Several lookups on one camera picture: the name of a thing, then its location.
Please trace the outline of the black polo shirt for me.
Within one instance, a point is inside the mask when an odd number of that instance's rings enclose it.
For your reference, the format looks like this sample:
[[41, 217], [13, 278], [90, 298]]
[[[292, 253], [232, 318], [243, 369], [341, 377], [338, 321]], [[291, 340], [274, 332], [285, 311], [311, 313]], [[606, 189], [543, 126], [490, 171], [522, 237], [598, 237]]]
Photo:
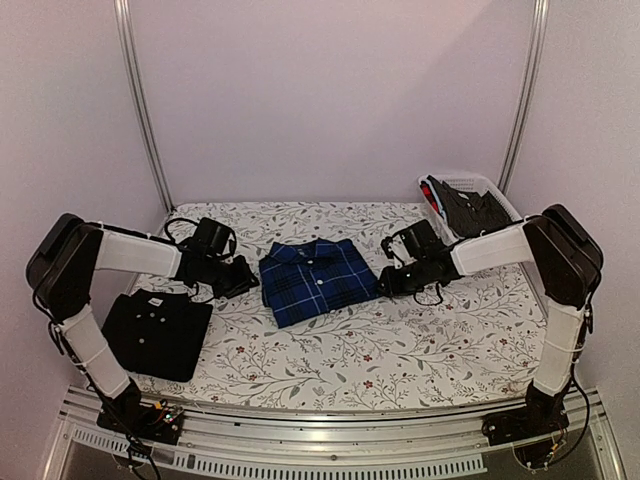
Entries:
[[194, 376], [212, 311], [186, 293], [139, 289], [117, 297], [102, 333], [125, 370], [185, 383]]

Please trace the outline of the blue plaid long sleeve shirt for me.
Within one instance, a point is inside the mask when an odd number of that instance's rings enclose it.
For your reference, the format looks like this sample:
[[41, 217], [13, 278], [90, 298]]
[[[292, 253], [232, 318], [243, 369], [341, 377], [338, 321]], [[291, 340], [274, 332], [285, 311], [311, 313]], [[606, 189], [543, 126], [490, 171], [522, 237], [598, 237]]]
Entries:
[[349, 239], [274, 243], [258, 269], [263, 305], [280, 329], [379, 297], [376, 276]]

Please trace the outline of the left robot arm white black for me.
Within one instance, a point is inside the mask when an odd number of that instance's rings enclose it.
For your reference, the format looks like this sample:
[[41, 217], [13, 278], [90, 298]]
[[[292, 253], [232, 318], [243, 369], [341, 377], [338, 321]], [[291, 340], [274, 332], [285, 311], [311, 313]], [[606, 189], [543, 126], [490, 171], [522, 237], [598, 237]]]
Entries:
[[77, 368], [97, 391], [115, 399], [108, 412], [126, 433], [141, 433], [149, 423], [146, 408], [124, 395], [137, 387], [120, 362], [137, 351], [126, 347], [125, 335], [111, 342], [99, 328], [90, 306], [95, 271], [159, 276], [188, 287], [205, 284], [214, 298], [231, 299], [259, 284], [236, 246], [234, 231], [210, 218], [176, 242], [65, 213], [29, 260], [26, 278], [34, 305], [56, 326]]

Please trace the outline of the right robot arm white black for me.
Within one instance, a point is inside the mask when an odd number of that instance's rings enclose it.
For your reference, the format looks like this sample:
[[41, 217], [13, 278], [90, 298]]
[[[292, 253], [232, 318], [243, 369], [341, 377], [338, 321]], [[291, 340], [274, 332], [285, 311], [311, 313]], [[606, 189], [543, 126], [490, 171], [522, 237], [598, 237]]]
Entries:
[[604, 255], [562, 204], [502, 228], [445, 244], [428, 221], [398, 232], [409, 257], [383, 269], [378, 290], [410, 296], [476, 273], [511, 264], [536, 267], [547, 301], [546, 337], [532, 387], [548, 397], [569, 384], [586, 334], [593, 330], [592, 298], [602, 280]]

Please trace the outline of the dark striped shirt in basket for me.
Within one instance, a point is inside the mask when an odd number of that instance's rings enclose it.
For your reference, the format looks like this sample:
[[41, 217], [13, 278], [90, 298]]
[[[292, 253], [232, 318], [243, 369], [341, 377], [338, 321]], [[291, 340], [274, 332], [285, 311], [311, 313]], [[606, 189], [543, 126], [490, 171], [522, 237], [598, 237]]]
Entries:
[[436, 213], [460, 238], [476, 237], [482, 231], [497, 230], [515, 222], [489, 191], [484, 194], [461, 191], [433, 176], [428, 176], [425, 182], [439, 196], [447, 219]]

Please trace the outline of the white plastic laundry basket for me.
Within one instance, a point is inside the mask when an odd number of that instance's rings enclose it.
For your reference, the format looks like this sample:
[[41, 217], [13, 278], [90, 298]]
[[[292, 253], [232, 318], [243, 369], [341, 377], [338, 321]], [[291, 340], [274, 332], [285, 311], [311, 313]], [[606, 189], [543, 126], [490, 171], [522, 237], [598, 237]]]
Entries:
[[447, 245], [521, 219], [502, 192], [482, 175], [423, 175], [417, 183], [426, 203], [425, 216]]

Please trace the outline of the floral patterned table mat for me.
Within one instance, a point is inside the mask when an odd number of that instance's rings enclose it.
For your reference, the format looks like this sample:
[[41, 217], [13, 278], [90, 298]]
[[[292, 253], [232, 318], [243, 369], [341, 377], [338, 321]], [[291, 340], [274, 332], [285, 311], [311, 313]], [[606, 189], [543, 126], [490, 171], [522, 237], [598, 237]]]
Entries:
[[[377, 275], [381, 240], [426, 218], [419, 203], [191, 203], [169, 218], [231, 227], [258, 274], [274, 242], [352, 240]], [[380, 298], [278, 329], [260, 288], [213, 300], [194, 377], [136, 374], [141, 390], [193, 405], [397, 410], [522, 397], [539, 363], [545, 314], [520, 265], [441, 287], [443, 302]]]

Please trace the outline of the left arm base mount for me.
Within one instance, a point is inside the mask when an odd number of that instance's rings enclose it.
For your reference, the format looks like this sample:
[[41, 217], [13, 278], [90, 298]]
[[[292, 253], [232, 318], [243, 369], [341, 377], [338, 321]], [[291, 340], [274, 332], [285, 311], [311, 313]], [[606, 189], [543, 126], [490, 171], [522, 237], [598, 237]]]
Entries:
[[136, 399], [108, 399], [97, 418], [103, 429], [167, 445], [178, 444], [183, 423], [184, 409], [166, 400], [145, 404]]

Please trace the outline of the aluminium front rail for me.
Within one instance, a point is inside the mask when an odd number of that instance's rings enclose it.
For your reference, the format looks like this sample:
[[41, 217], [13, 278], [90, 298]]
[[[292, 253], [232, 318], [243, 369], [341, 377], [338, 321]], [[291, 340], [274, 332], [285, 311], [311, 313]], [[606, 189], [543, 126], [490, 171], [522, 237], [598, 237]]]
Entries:
[[565, 400], [569, 427], [559, 461], [520, 464], [517, 444], [491, 445], [487, 415], [521, 406], [507, 400], [470, 406], [376, 412], [305, 412], [183, 402], [176, 445], [152, 458], [128, 455], [121, 434], [97, 425], [99, 402], [68, 390], [45, 459], [45, 479], [627, 479], [596, 390]]

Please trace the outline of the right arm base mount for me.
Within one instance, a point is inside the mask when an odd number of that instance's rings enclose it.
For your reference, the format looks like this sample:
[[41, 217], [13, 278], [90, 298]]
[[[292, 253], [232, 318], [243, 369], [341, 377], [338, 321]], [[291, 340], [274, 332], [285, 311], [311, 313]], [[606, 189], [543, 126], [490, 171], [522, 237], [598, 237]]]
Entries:
[[563, 445], [568, 426], [563, 403], [550, 407], [534, 402], [486, 415], [481, 432], [490, 446], [511, 445], [523, 467], [537, 470], [550, 465]]

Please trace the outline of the left aluminium frame post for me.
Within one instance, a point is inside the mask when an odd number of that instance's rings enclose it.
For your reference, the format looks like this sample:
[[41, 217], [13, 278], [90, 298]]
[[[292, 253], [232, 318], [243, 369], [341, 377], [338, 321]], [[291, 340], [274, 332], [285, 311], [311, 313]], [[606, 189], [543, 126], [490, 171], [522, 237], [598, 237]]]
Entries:
[[140, 63], [136, 51], [130, 2], [127, 0], [115, 0], [113, 4], [127, 81], [144, 151], [160, 204], [165, 212], [170, 213], [175, 209], [175, 205], [165, 169], [162, 165], [151, 115], [148, 109]]

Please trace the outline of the aluminium frame post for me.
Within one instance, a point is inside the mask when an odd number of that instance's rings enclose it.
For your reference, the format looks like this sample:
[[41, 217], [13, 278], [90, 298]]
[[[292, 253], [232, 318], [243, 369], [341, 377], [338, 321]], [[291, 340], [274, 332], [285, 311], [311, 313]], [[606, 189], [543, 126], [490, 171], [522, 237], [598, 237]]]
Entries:
[[151, 115], [148, 109], [140, 63], [136, 51], [130, 2], [127, 0], [115, 0], [113, 4], [127, 81], [144, 151], [160, 204], [165, 212], [170, 213], [175, 209], [175, 205], [165, 169], [162, 165]]
[[549, 16], [549, 0], [536, 0], [533, 4], [531, 35], [524, 65], [520, 94], [509, 136], [505, 158], [498, 179], [498, 189], [506, 195], [515, 175], [519, 151], [525, 134], [526, 124], [533, 104], [537, 77], [544, 50]]

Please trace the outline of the right aluminium frame post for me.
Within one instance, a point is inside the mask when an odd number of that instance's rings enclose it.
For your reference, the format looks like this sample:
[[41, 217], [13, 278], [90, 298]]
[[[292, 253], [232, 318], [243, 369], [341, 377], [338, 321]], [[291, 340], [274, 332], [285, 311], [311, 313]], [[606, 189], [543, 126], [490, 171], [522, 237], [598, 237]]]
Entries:
[[519, 151], [525, 134], [526, 124], [533, 104], [537, 77], [544, 50], [549, 16], [549, 0], [536, 0], [533, 4], [531, 35], [524, 65], [520, 94], [509, 136], [505, 158], [498, 179], [498, 189], [506, 195], [515, 175]]

